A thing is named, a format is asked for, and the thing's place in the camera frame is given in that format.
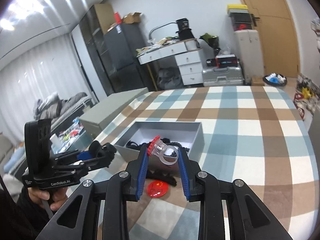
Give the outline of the person's left hand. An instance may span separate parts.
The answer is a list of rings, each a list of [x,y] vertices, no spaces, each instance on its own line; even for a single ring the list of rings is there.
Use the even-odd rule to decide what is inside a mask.
[[[52,195],[52,204],[50,205],[50,209],[52,211],[57,211],[67,200],[67,188],[60,188]],[[48,191],[42,191],[38,188],[31,187],[28,188],[28,194],[31,201],[37,205],[39,205],[41,208],[44,209],[44,205],[42,201],[48,201],[51,197],[50,193]]]

